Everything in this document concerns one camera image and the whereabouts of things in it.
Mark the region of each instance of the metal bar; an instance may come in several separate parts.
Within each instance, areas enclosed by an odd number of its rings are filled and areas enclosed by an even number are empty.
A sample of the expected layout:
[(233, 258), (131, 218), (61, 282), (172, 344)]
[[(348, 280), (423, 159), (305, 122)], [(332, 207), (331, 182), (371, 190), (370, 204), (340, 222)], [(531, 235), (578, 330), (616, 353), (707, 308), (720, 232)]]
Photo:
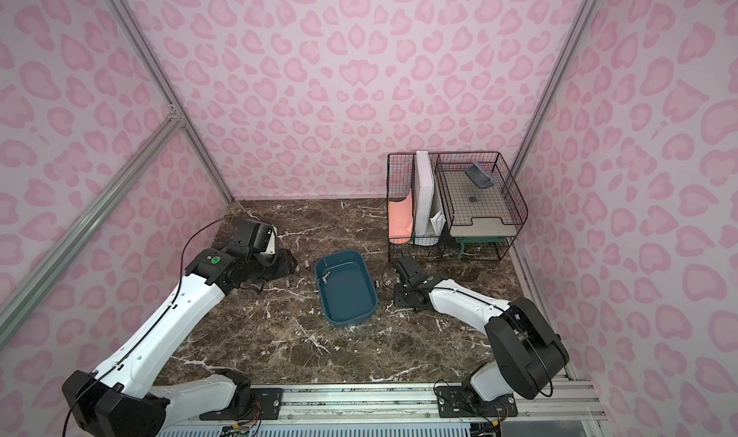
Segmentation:
[(154, 136), (108, 183), (95, 201), (80, 214), (64, 237), (51, 249), (43, 263), (23, 279), (13, 299), (0, 311), (0, 350), (42, 302), (57, 279), (85, 248), (89, 239), (103, 225), (182, 124), (180, 114), (172, 113), (156, 130)]
[(561, 53), (558, 55), (556, 63), (553, 65), (549, 81), (543, 89), (541, 98), (533, 112), (533, 118), (530, 119), (530, 124), (525, 130), (520, 147), (515, 154), (512, 168), (510, 170), (514, 179), (518, 177), (522, 170), (525, 159), (528, 157), (528, 154), (533, 147), (538, 133), (543, 126), (545, 117), (549, 113), (551, 104), (556, 98), (558, 89), (563, 84), (566, 73), (569, 70), (569, 66), (576, 57), (579, 46), (582, 44), (585, 34), (589, 30), (592, 19), (594, 19), (595, 14), (597, 14), (597, 9), (601, 2), (602, 0), (582, 0), (581, 5), (579, 6), (577, 17), (574, 19), (574, 22), (569, 29), (569, 33), (567, 34)]
[(225, 197), (227, 202), (232, 202), (234, 200), (233, 193), (228, 187), (228, 184), (220, 170), (218, 170), (218, 167), (213, 161), (207, 148), (205, 148), (200, 135), (195, 129), (192, 120), (189, 118), (187, 110), (177, 97), (174, 87), (164, 72), (164, 68), (161, 66), (161, 63), (159, 63), (159, 60), (156, 59), (153, 48), (149, 45), (146, 37), (142, 33), (131, 7), (128, 6), (128, 2), (126, 0), (105, 0), (105, 2), (110, 8), (111, 14), (118, 22), (118, 25), (123, 30), (128, 42), (141, 59), (143, 67), (152, 77), (154, 86), (159, 90), (161, 95), (164, 97), (164, 100), (167, 101), (170, 109), (172, 111), (178, 111), (183, 116), (185, 127), (184, 132), (189, 138), (190, 143), (192, 143), (195, 148), (195, 152), (200, 157), (200, 161), (205, 165), (205, 169), (210, 174), (210, 177), (213, 178), (213, 182), (218, 186), (218, 190), (221, 192), (223, 197)]
[[(519, 416), (513, 419), (605, 419), (588, 381), (553, 380), (554, 395), (527, 400), (515, 395)], [(294, 423), (457, 422), (438, 415), (432, 383), (283, 385), (279, 419)], [(466, 422), (481, 421), (467, 418)]]
[[(223, 424), (214, 422), (181, 422), (168, 427), (159, 437), (218, 437), (223, 435)], [(462, 422), (351, 422), (329, 424), (302, 424), (263, 421), (260, 437), (469, 437), (470, 425)]]
[[(536, 278), (533, 275), (533, 270), (530, 268), (528, 252), (525, 251), (524, 247), (518, 247), (517, 244), (513, 244), (510, 249), (510, 258), (512, 259), (512, 265), (515, 268), (517, 280), (520, 282), (523, 295), (533, 301), (536, 307), (541, 309), (541, 313), (543, 313), (543, 317), (549, 322), (549, 325), (554, 326), (554, 318), (551, 317), (549, 303), (541, 294)], [(577, 372), (571, 367), (570, 362), (564, 365), (564, 371), (567, 377), (578, 379)]]

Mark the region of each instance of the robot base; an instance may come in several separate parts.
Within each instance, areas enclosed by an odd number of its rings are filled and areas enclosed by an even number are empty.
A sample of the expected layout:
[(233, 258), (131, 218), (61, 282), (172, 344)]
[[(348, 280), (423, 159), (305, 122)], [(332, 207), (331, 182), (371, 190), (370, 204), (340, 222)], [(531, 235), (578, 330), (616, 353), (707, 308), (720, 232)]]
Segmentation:
[(250, 389), (251, 405), (245, 413), (235, 415), (234, 409), (229, 407), (225, 410), (211, 411), (209, 413), (201, 414), (200, 421), (221, 421), (232, 419), (235, 421), (251, 421), (256, 416), (259, 408), (254, 402), (259, 402), (261, 405), (261, 416), (262, 420), (269, 421), (271, 419), (279, 418), (279, 410), (282, 407), (282, 392), (283, 389), (278, 387), (259, 387)]
[(441, 418), (484, 416), (504, 419), (517, 416), (517, 404), (512, 394), (502, 395), (492, 402), (485, 402), (479, 400), (464, 386), (438, 386), (435, 393), (438, 395), (438, 415)]
[(433, 304), (428, 297), (428, 290), (410, 290), (407, 284), (395, 284), (394, 302), (395, 307), (420, 309), (433, 309)]

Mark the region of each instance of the pink leopard print wall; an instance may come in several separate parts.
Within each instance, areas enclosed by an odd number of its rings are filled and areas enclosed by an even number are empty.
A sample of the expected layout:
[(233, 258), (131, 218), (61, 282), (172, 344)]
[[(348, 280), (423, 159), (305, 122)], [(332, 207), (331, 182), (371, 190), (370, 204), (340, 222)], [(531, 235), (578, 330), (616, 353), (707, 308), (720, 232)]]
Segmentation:
[(0, 307), (168, 111), (100, 0), (0, 0)]
[[(176, 285), (186, 240), (225, 202), (186, 139), (173, 137), (95, 238), (0, 352), (0, 434), (60, 435), (61, 385), (128, 339)], [(213, 239), (206, 229), (185, 262)], [(68, 435), (79, 431), (72, 419)]]
[(521, 235), (616, 435), (738, 433), (738, 0), (607, 0)]
[(581, 0), (129, 0), (238, 197), (384, 192), (390, 151), (511, 162)]

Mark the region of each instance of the black mounting bracket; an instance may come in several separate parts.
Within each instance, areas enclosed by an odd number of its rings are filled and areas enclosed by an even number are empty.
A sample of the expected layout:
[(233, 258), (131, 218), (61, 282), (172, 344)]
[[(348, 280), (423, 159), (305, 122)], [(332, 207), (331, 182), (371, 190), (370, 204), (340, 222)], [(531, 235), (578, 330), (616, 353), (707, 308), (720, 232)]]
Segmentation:
[(474, 418), (484, 416), (504, 420), (517, 416), (517, 403), (512, 394), (501, 395), (492, 402), (485, 402), (464, 386), (438, 386), (438, 415), (441, 418)]
[(262, 420), (274, 420), (279, 418), (279, 410), (282, 407), (282, 393), (283, 389), (279, 387), (254, 387), (251, 388), (249, 397), (249, 407), (245, 410), (238, 411), (235, 414), (235, 409), (228, 407), (220, 411), (210, 411), (209, 413), (201, 414), (201, 421), (251, 421), (256, 417), (256, 413), (261, 409), (260, 419)]
[(423, 270), (411, 256), (392, 262), (392, 267), (400, 280), (395, 283), (395, 307), (433, 309), (429, 294), (445, 277)]

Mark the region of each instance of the mounting plate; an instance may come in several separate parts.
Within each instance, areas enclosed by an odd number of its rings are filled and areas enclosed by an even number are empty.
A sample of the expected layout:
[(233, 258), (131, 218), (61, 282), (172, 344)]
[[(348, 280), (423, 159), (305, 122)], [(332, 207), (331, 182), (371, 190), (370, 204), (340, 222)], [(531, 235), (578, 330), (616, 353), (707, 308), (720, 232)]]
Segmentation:
[[(259, 405), (261, 405), (261, 418), (268, 420), (268, 419), (277, 419), (279, 417), (279, 410), (282, 406), (282, 392), (283, 389), (280, 388), (255, 388), (253, 387), (251, 389), (251, 393), (254, 396), (254, 401), (259, 402)], [(256, 408), (254, 407), (252, 409), (252, 412), (249, 413), (248, 416), (246, 416), (245, 420), (250, 420), (256, 415)]]
[(407, 303), (407, 286), (399, 283), (395, 283), (395, 307), (411, 307)]
[[(277, 419), (279, 417), (279, 410), (282, 406), (282, 392), (283, 389), (271, 388), (271, 387), (252, 387), (251, 390), (252, 400), (259, 402), (261, 405), (261, 419), (270, 420)], [(256, 416), (258, 407), (256, 405), (251, 406), (251, 409), (244, 413), (242, 416), (234, 416), (229, 414), (230, 410), (221, 411), (210, 411), (200, 415), (200, 421), (222, 421), (222, 420), (234, 420), (234, 421), (250, 421)]]
[[(464, 386), (438, 386), (436, 389), (438, 394), (438, 415), (441, 418), (473, 418), (475, 416), (485, 416), (486, 418), (502, 419), (517, 416), (517, 403), (512, 394), (502, 395), (493, 402), (479, 401), (476, 406), (476, 414), (469, 410), (473, 410), (468, 405), (469, 393)], [(462, 403), (464, 409), (458, 407), (458, 403)]]

